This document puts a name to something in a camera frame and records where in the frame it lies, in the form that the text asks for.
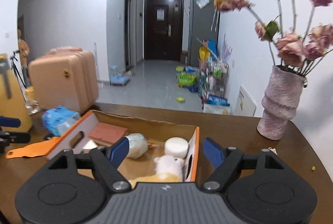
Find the white foam cylinder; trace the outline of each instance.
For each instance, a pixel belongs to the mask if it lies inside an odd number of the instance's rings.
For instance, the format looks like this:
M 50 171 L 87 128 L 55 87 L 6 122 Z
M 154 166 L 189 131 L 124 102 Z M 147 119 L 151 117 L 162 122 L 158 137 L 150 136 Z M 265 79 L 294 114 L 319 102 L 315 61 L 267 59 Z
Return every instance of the white foam cylinder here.
M 185 158 L 188 152 L 189 144 L 186 139 L 174 137 L 165 142 L 164 153 L 173 157 Z

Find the gray gripper base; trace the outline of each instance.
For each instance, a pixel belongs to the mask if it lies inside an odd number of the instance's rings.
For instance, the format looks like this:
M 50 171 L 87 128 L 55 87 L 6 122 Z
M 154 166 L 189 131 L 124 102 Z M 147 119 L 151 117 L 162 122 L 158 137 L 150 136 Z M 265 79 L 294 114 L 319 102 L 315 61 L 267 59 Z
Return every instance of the gray gripper base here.
M 138 183 L 126 194 L 113 195 L 86 224 L 246 224 L 218 194 L 195 183 Z

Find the hallway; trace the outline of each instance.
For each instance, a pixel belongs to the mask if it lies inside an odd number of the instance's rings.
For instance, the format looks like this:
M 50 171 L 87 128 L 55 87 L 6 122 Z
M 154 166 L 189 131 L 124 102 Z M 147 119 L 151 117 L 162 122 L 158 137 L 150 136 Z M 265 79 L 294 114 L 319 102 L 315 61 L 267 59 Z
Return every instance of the hallway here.
M 100 88 L 96 102 L 202 112 L 198 94 L 177 86 L 177 65 L 177 62 L 144 61 L 133 68 L 135 75 L 126 86 Z M 177 97 L 185 98 L 185 103 L 178 103 Z

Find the white sign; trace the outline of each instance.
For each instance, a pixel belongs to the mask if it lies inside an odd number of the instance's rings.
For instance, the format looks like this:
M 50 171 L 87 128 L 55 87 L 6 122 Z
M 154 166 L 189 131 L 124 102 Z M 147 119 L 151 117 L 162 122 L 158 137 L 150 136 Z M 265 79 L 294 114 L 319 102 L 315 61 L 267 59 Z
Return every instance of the white sign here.
M 157 21 L 164 21 L 164 9 L 157 9 Z
M 240 87 L 234 115 L 253 117 L 257 105 L 254 103 L 247 91 Z

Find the brown table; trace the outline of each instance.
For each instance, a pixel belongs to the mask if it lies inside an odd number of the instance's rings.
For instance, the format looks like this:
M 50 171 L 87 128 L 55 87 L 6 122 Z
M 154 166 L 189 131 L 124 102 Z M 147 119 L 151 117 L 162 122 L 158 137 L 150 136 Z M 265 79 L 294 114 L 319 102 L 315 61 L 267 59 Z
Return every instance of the brown table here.
M 200 145 L 206 137 L 211 137 L 222 146 L 234 146 L 245 153 L 258 153 L 261 149 L 268 147 L 276 148 L 278 155 L 309 182 L 317 192 L 319 203 L 310 223 L 333 223 L 333 183 L 312 147 L 292 122 L 287 124 L 286 134 L 280 141 L 271 141 L 257 132 L 256 126 L 259 118 L 111 104 L 98 104 L 93 108 L 118 115 L 199 126 Z M 32 143 L 42 141 L 48 133 L 44 129 L 40 117 L 41 113 L 33 116 Z M 11 145 L 7 151 L 22 146 L 24 145 Z M 21 223 L 14 206 L 16 191 L 45 163 L 44 157 L 6 159 L 4 155 L 0 156 L 0 209 L 11 224 Z M 315 171 L 311 170 L 312 166 L 316 167 Z M 212 171 L 212 166 L 200 150 L 198 183 L 202 183 Z

